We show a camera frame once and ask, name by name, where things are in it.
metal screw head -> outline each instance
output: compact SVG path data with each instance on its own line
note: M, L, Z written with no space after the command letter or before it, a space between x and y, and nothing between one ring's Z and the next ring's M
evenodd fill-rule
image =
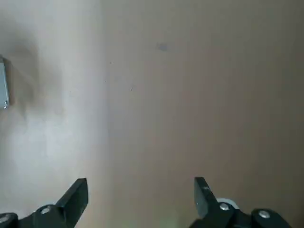
M50 206L47 206L47 207L45 207L45 208L43 208L43 209L41 210L41 214L49 213L50 210L51 210L51 207L50 207Z
M219 208L221 208L222 210L229 210L230 209L229 205L226 204L226 203L221 203L220 206L219 206Z
M3 223L3 222L6 222L7 220L9 220L9 218L10 218L9 214L6 214L5 216L2 216L0 218L0 224Z
M270 214L265 210L260 210L258 214L259 214L259 216L261 216L264 219L270 218Z

small spot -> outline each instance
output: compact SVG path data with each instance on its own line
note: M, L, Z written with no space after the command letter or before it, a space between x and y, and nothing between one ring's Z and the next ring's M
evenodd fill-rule
M168 43L157 43L156 49L160 51L168 51Z

beige surface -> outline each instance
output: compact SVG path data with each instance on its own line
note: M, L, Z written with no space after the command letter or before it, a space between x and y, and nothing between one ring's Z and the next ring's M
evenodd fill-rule
M303 226L303 4L2 0L0 210L80 176L78 227L185 228L193 177Z

black plastic part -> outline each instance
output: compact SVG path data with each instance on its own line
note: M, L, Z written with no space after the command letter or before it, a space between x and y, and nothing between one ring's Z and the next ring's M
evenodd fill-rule
M210 207L218 203L203 177L194 179L194 202L200 218L205 217Z
M89 202L87 181L78 179L58 200L56 206L61 208L67 228L73 228Z
M87 181L78 179L56 205L45 205L20 220L14 213L0 214L0 228L73 228L87 204Z
M263 218L259 215L260 211L267 211L269 218ZM270 209L255 209L251 212L252 223L255 228L291 228L290 225L275 211Z
M190 228L291 228L290 225L275 211L255 209L247 215L228 205L222 210L203 177L194 180L194 199L201 219L196 220ZM263 218L259 212L265 210L269 218Z

screw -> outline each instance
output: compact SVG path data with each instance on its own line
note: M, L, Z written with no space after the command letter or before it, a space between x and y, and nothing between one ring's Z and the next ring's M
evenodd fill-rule
M4 102L4 107L3 107L3 109L7 109L7 107L8 107L8 102L6 101L6 102Z
M51 207L50 207L50 206L47 206L47 207L45 207L45 208L43 208L43 209L41 210L41 214L49 213L50 210L51 210Z
M229 210L229 206L226 203L221 203L219 208L221 208L222 210Z
M259 214L259 216L261 216L264 219L270 218L270 214L265 210L260 210L258 214Z
M6 214L5 216L1 217L0 218L0 224L3 223L3 222L6 222L7 220L9 220L9 218L10 218L9 214Z

